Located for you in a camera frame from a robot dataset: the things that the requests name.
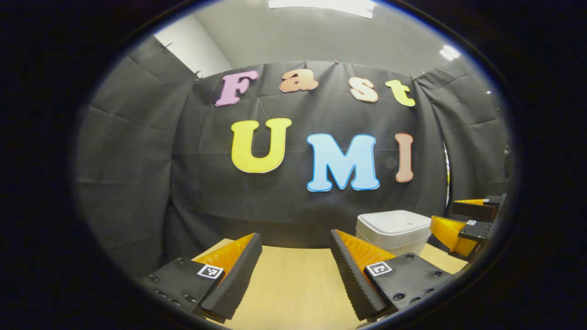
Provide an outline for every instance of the table surface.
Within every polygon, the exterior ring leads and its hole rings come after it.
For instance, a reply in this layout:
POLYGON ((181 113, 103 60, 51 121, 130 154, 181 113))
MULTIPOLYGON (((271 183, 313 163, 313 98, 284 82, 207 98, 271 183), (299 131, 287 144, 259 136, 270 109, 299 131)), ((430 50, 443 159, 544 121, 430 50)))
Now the table surface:
MULTIPOLYGON (((225 238, 196 258, 232 241, 225 238)), ((419 256, 451 274, 467 264, 429 244, 419 256)), ((346 295, 330 249, 263 245, 241 304, 232 319, 221 325, 235 330, 352 330, 362 323, 346 295)))

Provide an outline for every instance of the light blue letter m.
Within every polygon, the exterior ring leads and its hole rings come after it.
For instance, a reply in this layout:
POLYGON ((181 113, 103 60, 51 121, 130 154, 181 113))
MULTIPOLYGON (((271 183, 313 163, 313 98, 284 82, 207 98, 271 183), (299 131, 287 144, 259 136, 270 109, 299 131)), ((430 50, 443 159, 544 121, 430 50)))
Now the light blue letter m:
POLYGON ((350 174, 355 170, 355 179, 350 186, 355 190, 372 190, 379 188, 375 177, 373 146, 375 138, 360 134, 350 142, 346 155, 336 144, 330 134, 312 134, 307 141, 314 148, 314 177, 308 182, 309 191, 329 191, 332 183, 328 181, 328 169, 340 189, 349 182, 350 174))

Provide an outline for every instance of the white box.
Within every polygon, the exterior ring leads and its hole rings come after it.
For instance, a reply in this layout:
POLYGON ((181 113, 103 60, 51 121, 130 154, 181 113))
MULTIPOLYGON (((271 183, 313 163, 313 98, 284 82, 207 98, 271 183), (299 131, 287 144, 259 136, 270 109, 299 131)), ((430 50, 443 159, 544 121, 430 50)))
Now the white box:
POLYGON ((431 219, 409 211, 361 214, 355 236, 396 256, 419 255, 431 235, 431 219))

